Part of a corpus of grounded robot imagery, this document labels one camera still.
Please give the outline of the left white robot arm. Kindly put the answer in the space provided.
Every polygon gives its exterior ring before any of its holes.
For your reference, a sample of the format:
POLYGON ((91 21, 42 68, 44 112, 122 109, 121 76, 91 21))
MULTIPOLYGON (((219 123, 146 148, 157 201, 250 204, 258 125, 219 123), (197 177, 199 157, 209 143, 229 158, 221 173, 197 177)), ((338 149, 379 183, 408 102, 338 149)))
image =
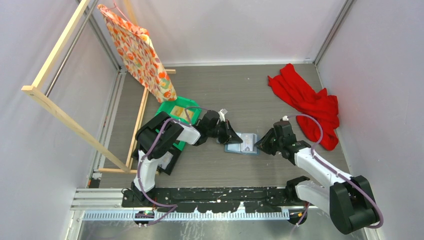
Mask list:
POLYGON ((135 135, 138 157, 136 177, 131 184, 134 200, 141 207, 153 202, 153 190, 158 166, 172 164, 181 154, 175 142, 192 146, 214 138, 221 145, 241 144, 242 138, 234 131, 224 111, 208 110, 195 124, 184 123, 161 111, 143 125, 135 135))

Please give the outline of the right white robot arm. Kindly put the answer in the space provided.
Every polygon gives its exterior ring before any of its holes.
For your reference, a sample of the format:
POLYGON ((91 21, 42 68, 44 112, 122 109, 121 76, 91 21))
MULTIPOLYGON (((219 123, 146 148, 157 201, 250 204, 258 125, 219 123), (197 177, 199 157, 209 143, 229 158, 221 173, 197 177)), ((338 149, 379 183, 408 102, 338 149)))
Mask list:
POLYGON ((345 235, 362 228, 379 228, 383 224, 383 214, 369 181, 362 175, 352 176, 339 170, 306 141, 297 140, 288 120, 274 123, 255 147, 268 155, 280 153, 317 180, 318 183, 314 183, 301 176, 288 181, 285 198, 291 205, 305 201, 320 208, 345 235))

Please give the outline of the white VIP credit card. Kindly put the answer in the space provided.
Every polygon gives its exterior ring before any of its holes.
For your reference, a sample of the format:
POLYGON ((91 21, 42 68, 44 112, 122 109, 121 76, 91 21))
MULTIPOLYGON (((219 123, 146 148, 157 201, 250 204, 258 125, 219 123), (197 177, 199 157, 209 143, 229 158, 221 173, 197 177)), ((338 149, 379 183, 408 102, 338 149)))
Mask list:
POLYGON ((240 152, 244 154, 256 154, 258 152, 255 147, 255 143, 257 142, 257 134, 255 133, 242 133, 241 139, 243 143, 240 143, 240 152))

